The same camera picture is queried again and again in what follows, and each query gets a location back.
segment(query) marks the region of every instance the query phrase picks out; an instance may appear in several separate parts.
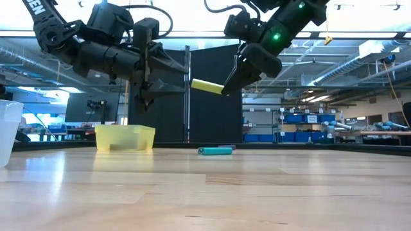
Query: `yellow foam block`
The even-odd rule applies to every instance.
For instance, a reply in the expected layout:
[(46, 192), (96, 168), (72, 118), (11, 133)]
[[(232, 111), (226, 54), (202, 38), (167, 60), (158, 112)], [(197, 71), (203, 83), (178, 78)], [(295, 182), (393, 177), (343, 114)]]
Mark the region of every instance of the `yellow foam block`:
[(332, 41), (333, 41), (333, 38), (331, 38), (330, 36), (327, 36), (326, 41), (324, 42), (324, 45), (328, 45)]
[(208, 81), (198, 80), (198, 79), (193, 79), (193, 81), (191, 82), (191, 87), (194, 89), (204, 90), (204, 91), (212, 92), (215, 94), (221, 94), (221, 91), (224, 88), (223, 85), (210, 83)]

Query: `translucent yellow bin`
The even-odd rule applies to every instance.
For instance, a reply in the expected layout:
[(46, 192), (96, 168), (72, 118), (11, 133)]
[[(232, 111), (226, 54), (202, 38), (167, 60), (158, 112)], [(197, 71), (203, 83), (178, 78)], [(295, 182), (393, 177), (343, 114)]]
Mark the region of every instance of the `translucent yellow bin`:
[(150, 150), (155, 128), (141, 125), (96, 126), (97, 150)]

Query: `black robotic arm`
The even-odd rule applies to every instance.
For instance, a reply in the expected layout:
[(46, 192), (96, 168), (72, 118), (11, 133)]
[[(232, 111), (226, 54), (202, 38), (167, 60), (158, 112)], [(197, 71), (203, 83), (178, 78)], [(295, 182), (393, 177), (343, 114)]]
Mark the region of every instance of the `black robotic arm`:
[[(33, 30), (41, 49), (71, 64), (74, 72), (87, 77), (90, 70), (106, 73), (111, 80), (122, 78), (139, 86), (137, 111), (144, 113), (155, 98), (184, 93), (184, 89), (157, 80), (150, 82), (152, 69), (175, 73), (187, 70), (163, 50), (159, 21), (145, 18), (134, 23), (127, 8), (109, 3), (94, 5), (87, 24), (66, 22), (55, 9), (54, 0), (23, 0), (34, 21)], [(133, 30), (133, 39), (123, 40)]]
[[(241, 0), (257, 11), (251, 19), (244, 6), (229, 6), (213, 13), (241, 8), (238, 15), (230, 15), (224, 33), (228, 37), (245, 41), (238, 50), (235, 66), (225, 82), (222, 94), (227, 95), (261, 79), (261, 73), (275, 78), (282, 69), (277, 56), (291, 45), (291, 41), (304, 27), (313, 21), (320, 26), (326, 20), (326, 4), (329, 0)], [(259, 11), (267, 13), (277, 8), (267, 22), (260, 21)]]

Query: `table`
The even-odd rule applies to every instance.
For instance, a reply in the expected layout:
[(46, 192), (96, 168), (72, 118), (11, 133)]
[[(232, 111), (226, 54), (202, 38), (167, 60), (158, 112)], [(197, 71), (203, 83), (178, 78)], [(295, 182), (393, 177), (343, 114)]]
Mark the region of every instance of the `table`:
[(411, 158), (327, 150), (12, 153), (2, 230), (410, 230)]
[(363, 137), (368, 135), (391, 135), (395, 137), (408, 136), (411, 132), (395, 132), (395, 131), (343, 131), (334, 132), (333, 137), (355, 137), (355, 143), (362, 144)]

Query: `green led light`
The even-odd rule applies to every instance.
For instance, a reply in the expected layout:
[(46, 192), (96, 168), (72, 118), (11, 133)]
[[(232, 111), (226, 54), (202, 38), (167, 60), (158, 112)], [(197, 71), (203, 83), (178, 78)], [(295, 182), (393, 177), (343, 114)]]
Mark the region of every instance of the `green led light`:
[(276, 33), (276, 34), (273, 36), (273, 39), (274, 39), (274, 40), (278, 40), (280, 37), (281, 37), (281, 35), (280, 35), (279, 33)]

